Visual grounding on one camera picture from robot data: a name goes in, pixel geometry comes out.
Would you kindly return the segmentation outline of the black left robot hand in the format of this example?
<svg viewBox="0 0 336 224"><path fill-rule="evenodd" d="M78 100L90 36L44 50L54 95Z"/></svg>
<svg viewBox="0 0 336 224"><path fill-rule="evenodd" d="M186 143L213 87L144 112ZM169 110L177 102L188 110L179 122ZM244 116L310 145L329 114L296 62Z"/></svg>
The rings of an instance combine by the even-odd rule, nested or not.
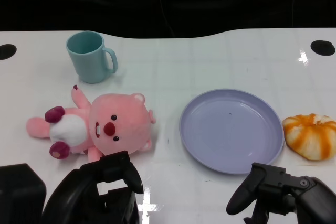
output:
<svg viewBox="0 0 336 224"><path fill-rule="evenodd" d="M127 151L72 170L58 185L41 223L139 223L140 175Z"/></svg>

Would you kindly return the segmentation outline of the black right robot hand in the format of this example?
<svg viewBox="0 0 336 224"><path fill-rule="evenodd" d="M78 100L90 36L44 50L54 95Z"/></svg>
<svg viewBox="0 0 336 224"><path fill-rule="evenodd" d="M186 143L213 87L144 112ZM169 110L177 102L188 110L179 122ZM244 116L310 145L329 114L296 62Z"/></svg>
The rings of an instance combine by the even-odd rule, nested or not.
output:
<svg viewBox="0 0 336 224"><path fill-rule="evenodd" d="M267 223L270 213L290 212L297 215L298 223L335 223L335 193L320 179L292 176L285 168L253 163L226 212L236 215L252 202L254 211L245 223Z"/></svg>

